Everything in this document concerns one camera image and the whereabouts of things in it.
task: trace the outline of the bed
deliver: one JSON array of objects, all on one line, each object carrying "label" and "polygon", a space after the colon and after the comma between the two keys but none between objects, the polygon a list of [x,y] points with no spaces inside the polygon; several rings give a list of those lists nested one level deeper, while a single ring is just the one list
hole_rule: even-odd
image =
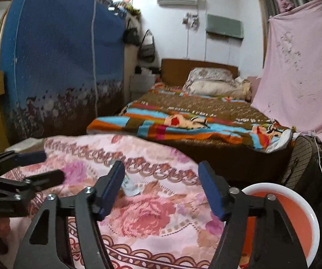
[{"label": "bed", "polygon": [[[264,140],[269,133],[272,133],[270,130],[273,128],[277,130],[286,128],[271,122],[268,117],[242,100],[183,94],[182,89],[177,86],[182,86],[190,71],[196,67],[222,68],[229,70],[233,78],[238,77],[238,68],[235,66],[183,59],[163,59],[161,71],[165,86],[156,86],[140,99],[129,103],[118,117],[95,119],[88,126],[88,133],[111,132],[137,135],[149,141],[169,145],[185,153],[197,163],[202,160],[209,161],[217,174],[237,186],[278,181],[286,169],[292,148],[290,144],[286,144],[281,150],[265,153]],[[130,115],[135,108],[142,111],[138,111],[137,115],[135,113]],[[174,116],[175,113],[183,115],[189,113],[192,116],[206,117],[208,130],[203,133],[200,132],[201,129],[178,128],[176,130],[169,125],[166,128],[162,127],[164,130],[160,136],[160,126],[164,125],[159,122],[155,127],[158,121],[155,116],[160,113],[166,113],[168,116]],[[260,133],[250,132],[253,120],[259,125],[268,126],[268,130]],[[225,136],[225,131],[214,130],[213,124],[226,124],[235,129],[242,127],[247,131],[235,130],[228,133],[229,128],[227,128],[227,136]]]}]

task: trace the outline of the hanging bag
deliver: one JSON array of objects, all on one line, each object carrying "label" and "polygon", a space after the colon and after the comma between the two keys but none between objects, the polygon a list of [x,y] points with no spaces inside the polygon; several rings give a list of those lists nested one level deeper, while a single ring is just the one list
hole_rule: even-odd
[{"label": "hanging bag", "polygon": [[127,23],[127,28],[124,31],[123,41],[126,44],[133,44],[135,46],[139,46],[140,45],[140,36],[138,34],[136,27],[129,28],[130,21],[131,21],[131,19],[129,19],[129,21]]},{"label": "hanging bag", "polygon": [[147,63],[152,63],[155,60],[155,41],[151,30],[147,30],[142,39],[141,46],[138,50],[137,56],[139,60]]}]

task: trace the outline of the nightstand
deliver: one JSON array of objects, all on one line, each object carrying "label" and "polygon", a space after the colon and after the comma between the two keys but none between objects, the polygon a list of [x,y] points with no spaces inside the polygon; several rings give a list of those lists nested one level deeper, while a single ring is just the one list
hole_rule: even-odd
[{"label": "nightstand", "polygon": [[155,84],[155,74],[133,74],[130,76],[131,101],[140,98]]}]

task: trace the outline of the pink tablecloth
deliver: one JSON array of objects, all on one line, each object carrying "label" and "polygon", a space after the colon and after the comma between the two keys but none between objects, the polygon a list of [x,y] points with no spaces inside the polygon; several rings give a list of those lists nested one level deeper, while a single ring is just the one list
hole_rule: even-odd
[{"label": "pink tablecloth", "polygon": [[[26,176],[63,169],[65,183],[31,202],[29,218],[11,220],[10,252],[1,260],[12,268],[18,244],[31,218],[49,193],[77,194],[109,171],[109,161],[120,159],[126,173],[142,191],[119,196],[105,221],[102,239],[115,268],[208,267],[223,223],[211,214],[197,176],[197,164],[178,150],[122,135],[54,137],[45,142],[45,163],[14,169],[5,176]],[[83,268],[74,218],[69,219],[70,244],[76,268]]]}]

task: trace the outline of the blue gripper pad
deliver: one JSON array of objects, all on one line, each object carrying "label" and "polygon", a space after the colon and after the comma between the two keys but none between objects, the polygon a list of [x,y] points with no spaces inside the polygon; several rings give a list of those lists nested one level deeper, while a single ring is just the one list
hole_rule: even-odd
[{"label": "blue gripper pad", "polygon": [[223,177],[216,176],[207,161],[198,164],[198,178],[205,191],[212,213],[223,220],[225,216],[224,198],[227,196],[229,185]]},{"label": "blue gripper pad", "polygon": [[102,208],[99,212],[101,219],[108,216],[114,206],[115,198],[119,193],[122,181],[125,177],[125,167],[121,161],[116,163],[111,168],[108,174],[108,185],[102,193]]}]

